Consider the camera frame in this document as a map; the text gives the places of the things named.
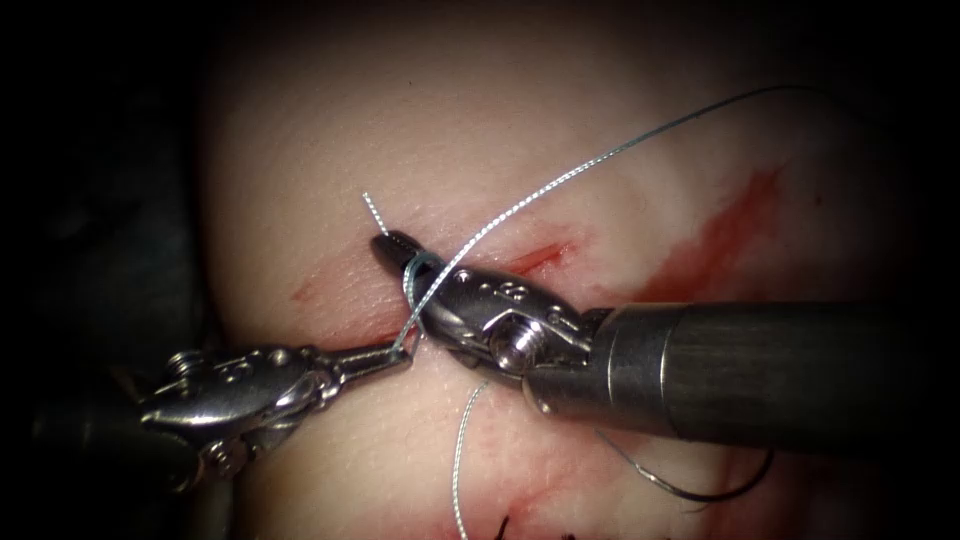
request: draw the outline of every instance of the red blood stain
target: red blood stain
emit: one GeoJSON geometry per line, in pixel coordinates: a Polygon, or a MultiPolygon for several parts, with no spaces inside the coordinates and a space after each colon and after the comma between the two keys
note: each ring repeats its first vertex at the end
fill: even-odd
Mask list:
{"type": "MultiPolygon", "coordinates": [[[[667,258],[637,292],[635,302],[691,302],[705,300],[713,290],[735,277],[736,264],[760,236],[772,234],[780,191],[777,178],[783,167],[757,171],[746,188],[723,210],[700,227],[694,238],[670,249],[667,258]]],[[[751,294],[762,298],[762,293],[751,294]]]]}

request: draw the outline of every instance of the blood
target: blood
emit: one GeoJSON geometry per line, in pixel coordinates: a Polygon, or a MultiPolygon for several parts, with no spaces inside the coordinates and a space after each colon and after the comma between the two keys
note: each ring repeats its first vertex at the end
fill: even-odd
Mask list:
{"type": "MultiPolygon", "coordinates": [[[[701,225],[690,239],[675,244],[666,259],[639,290],[634,302],[707,300],[715,289],[736,276],[736,265],[755,241],[775,233],[783,167],[756,171],[729,204],[701,225]]],[[[762,299],[762,291],[745,293],[762,299]]]]}

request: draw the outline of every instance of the metal cylindrical shaft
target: metal cylindrical shaft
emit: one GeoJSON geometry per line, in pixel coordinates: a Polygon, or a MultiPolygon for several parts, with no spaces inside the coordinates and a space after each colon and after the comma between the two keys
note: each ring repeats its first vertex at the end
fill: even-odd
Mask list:
{"type": "Polygon", "coordinates": [[[589,366],[524,378],[541,411],[736,446],[864,453],[915,425],[924,365],[910,312],[855,304],[614,310],[589,366]]]}

